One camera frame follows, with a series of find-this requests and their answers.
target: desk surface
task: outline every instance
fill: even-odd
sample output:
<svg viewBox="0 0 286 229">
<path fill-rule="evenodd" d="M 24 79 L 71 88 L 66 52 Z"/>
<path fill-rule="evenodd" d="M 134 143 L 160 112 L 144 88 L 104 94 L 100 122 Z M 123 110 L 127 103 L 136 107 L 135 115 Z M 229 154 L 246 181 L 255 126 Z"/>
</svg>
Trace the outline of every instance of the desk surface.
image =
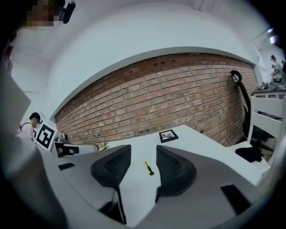
<svg viewBox="0 0 286 229">
<path fill-rule="evenodd" d="M 286 89 L 255 89 L 252 94 L 270 93 L 270 92 L 286 92 Z"/>
<path fill-rule="evenodd" d="M 262 176 L 251 163 L 192 128 L 182 125 L 173 130 L 179 139 L 166 143 L 161 143 L 158 133 L 108 143 L 109 147 L 131 145 L 131 165 L 120 184 L 127 226 L 135 227 L 155 206 L 156 191 L 161 186 L 156 166 L 157 145 L 170 146 L 221 161 L 253 185 Z M 144 161 L 151 167 L 153 176 L 149 175 Z"/>
</svg>

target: yellow screwdriver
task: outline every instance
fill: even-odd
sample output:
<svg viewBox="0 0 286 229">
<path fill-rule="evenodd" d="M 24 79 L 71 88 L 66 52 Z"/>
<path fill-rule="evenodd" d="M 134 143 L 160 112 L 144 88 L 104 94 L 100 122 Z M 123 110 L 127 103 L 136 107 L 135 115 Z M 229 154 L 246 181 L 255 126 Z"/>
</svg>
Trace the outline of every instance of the yellow screwdriver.
<svg viewBox="0 0 286 229">
<path fill-rule="evenodd" d="M 150 176 L 154 175 L 154 172 L 151 170 L 151 167 L 147 164 L 147 161 L 144 161 L 145 165 L 147 166 L 148 172 L 150 174 Z"/>
</svg>

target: white chair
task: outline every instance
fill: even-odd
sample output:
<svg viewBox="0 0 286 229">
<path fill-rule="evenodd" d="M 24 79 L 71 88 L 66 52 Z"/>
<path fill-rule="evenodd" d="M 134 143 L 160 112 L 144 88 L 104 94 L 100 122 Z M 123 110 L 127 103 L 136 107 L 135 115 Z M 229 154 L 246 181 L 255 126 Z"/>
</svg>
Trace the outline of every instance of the white chair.
<svg viewBox="0 0 286 229">
<path fill-rule="evenodd" d="M 285 133 L 285 126 L 286 126 L 286 97 L 282 99 L 274 99 L 274 98 L 256 98 L 251 97 L 251 118 L 250 118 L 250 127 L 247 141 L 242 143 L 233 145 L 228 147 L 231 151 L 235 152 L 239 148 L 249 148 L 252 147 L 250 144 L 253 126 L 257 126 L 260 129 L 266 131 L 267 133 L 271 134 L 275 137 L 276 145 L 279 144 L 281 141 L 284 133 Z M 257 112 L 261 111 L 270 115 L 274 115 L 276 117 L 282 118 L 282 120 L 276 120 L 271 117 L 258 114 Z M 274 161 L 276 155 L 275 152 L 272 154 L 269 163 L 267 163 L 264 159 L 261 162 L 252 162 L 254 166 L 256 166 L 261 173 L 265 173 L 272 162 Z"/>
</svg>

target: cap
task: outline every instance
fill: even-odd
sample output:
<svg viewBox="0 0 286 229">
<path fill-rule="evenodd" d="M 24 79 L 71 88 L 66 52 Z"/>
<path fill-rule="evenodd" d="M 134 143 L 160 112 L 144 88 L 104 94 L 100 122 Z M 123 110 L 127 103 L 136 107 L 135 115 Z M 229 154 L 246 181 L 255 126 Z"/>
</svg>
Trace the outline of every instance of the cap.
<svg viewBox="0 0 286 229">
<path fill-rule="evenodd" d="M 39 115 L 39 113 L 34 112 L 33 114 L 31 114 L 30 119 L 32 118 L 36 118 L 36 119 L 41 119 L 41 116 Z"/>
<path fill-rule="evenodd" d="M 34 112 L 33 114 L 31 114 L 30 119 L 32 119 L 32 118 L 36 118 L 37 119 L 37 123 L 39 123 L 39 124 L 41 124 L 43 122 L 41 120 L 41 116 L 37 112 Z"/>
</svg>

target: white ceiling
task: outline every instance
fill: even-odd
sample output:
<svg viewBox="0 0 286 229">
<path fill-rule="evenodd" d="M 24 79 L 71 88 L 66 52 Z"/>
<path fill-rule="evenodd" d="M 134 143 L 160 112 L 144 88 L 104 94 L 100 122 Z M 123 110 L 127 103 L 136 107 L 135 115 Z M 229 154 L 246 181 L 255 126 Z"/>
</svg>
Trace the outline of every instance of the white ceiling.
<svg viewBox="0 0 286 229">
<path fill-rule="evenodd" d="M 68 24 L 55 22 L 53 27 L 38 30 L 19 31 L 12 53 L 14 61 L 22 62 L 23 57 L 51 65 L 53 59 L 86 26 L 97 18 L 117 8 L 149 2 L 172 2 L 190 6 L 195 10 L 208 11 L 225 20 L 230 19 L 235 26 L 238 18 L 245 14 L 237 11 L 240 0 L 75 0 L 76 8 Z"/>
<path fill-rule="evenodd" d="M 253 40 L 253 44 L 255 45 L 255 47 L 260 50 L 266 46 L 272 45 L 270 42 L 270 38 L 276 36 L 276 34 L 274 33 L 274 31 L 264 31 L 263 33 L 259 34 L 258 36 L 256 36 Z"/>
</svg>

